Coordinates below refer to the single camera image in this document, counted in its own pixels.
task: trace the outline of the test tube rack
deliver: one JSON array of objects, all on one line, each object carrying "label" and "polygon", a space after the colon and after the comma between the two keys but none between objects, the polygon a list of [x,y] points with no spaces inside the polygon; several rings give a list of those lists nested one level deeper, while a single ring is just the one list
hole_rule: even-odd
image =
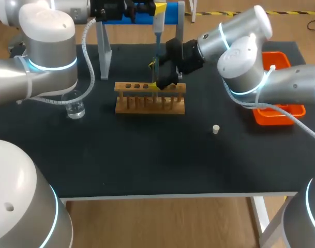
[{"label": "test tube rack", "polygon": [[116,82],[117,114],[185,114],[186,84],[169,85],[164,90],[151,83]]}]

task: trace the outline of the black tabletop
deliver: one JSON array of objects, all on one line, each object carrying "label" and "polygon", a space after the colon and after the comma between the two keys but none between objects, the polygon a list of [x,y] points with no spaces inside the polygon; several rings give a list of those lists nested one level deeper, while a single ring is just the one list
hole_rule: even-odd
[{"label": "black tabletop", "polygon": [[[96,81],[82,119],[34,101],[0,107],[0,139],[27,152],[60,197],[294,192],[315,174],[315,140],[296,126],[257,125],[251,110],[229,99],[216,66],[184,76],[185,115],[115,115],[114,82],[151,82],[154,46],[112,50],[109,80]],[[264,50],[305,63],[294,42],[268,42]],[[97,47],[88,51],[99,78]],[[80,47],[78,68],[84,91]],[[303,122],[315,130],[315,106],[306,109]]]}]

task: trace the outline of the cable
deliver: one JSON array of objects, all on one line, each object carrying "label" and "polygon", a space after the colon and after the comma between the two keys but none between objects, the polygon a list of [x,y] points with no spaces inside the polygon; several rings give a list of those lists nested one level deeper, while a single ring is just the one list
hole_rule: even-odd
[{"label": "cable", "polygon": [[226,89],[226,92],[228,93],[228,95],[230,96],[230,98],[237,104],[244,106],[244,107],[255,107],[255,109],[265,109],[267,107],[274,109],[284,115],[286,115],[288,118],[290,118],[292,121],[294,121],[297,125],[300,126],[300,128],[302,128],[304,131],[306,131],[309,135],[311,135],[314,139],[315,139],[315,132],[313,132],[310,128],[308,128],[306,125],[304,125],[301,121],[299,121],[298,119],[296,119],[294,116],[292,116],[290,113],[288,113],[287,111],[272,105],[272,104],[268,104],[268,103],[248,103],[248,102],[242,102],[237,100],[231,93],[230,88],[228,87],[228,85],[226,84],[226,82],[223,80],[224,83],[224,87]]},{"label": "cable", "polygon": [[86,48],[86,38],[87,38],[87,33],[88,33],[90,27],[95,23],[96,23],[96,20],[92,19],[86,24],[82,38],[81,38],[81,47],[82,47],[83,54],[84,54],[84,57],[85,57],[85,60],[86,60],[86,63],[87,63],[88,69],[89,69],[89,73],[91,74],[91,82],[89,84],[89,87],[85,91],[85,93],[82,94],[81,96],[79,96],[78,98],[75,98],[75,99],[72,99],[69,101],[55,101],[55,100],[51,100],[51,99],[47,99],[47,98],[41,98],[41,97],[32,97],[29,100],[34,100],[34,101],[39,101],[39,102],[44,102],[44,103],[49,103],[49,104],[54,104],[54,105],[67,105],[67,104],[81,101],[82,99],[87,97],[89,93],[91,93],[91,91],[94,87],[94,84],[95,84],[95,75],[94,75],[94,69],[93,69],[91,60],[89,59],[89,55],[88,55],[87,48]]},{"label": "cable", "polygon": [[312,20],[312,21],[308,22],[308,24],[307,24],[307,29],[309,29],[309,30],[311,30],[311,31],[315,31],[315,28],[309,27],[309,25],[310,25],[311,23],[313,23],[313,22],[315,22],[315,20]]}]

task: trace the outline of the yellow-black tape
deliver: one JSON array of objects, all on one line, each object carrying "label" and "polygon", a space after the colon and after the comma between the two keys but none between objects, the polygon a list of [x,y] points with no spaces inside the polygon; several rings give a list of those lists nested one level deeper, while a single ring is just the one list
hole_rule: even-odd
[{"label": "yellow-black tape", "polygon": [[[235,16],[240,14],[240,11],[215,11],[215,12],[197,12],[197,16]],[[315,14],[315,11],[266,11],[267,14]],[[191,16],[192,13],[185,12],[186,16]]]}]

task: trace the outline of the white cap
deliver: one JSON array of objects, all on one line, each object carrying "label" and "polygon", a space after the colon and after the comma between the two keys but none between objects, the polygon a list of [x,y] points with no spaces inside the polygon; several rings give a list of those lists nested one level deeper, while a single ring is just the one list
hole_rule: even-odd
[{"label": "white cap", "polygon": [[213,126],[213,134],[217,134],[219,132],[220,127],[218,125]]},{"label": "white cap", "polygon": [[75,35],[73,19],[59,10],[52,10],[45,1],[25,4],[19,11],[19,23],[31,39],[42,42],[59,42]]},{"label": "white cap", "polygon": [[33,161],[17,146],[0,141],[0,238],[27,211],[37,184]]},{"label": "white cap", "polygon": [[267,40],[271,39],[272,37],[272,27],[267,16],[265,10],[260,5],[255,5],[254,10],[256,13],[256,17],[260,22],[261,29],[266,37]]},{"label": "white cap", "polygon": [[257,51],[255,34],[237,39],[219,58],[219,74],[225,79],[233,79],[246,73],[254,65]]},{"label": "white cap", "polygon": [[0,0],[0,20],[3,24],[9,26],[6,11],[6,0]]}]

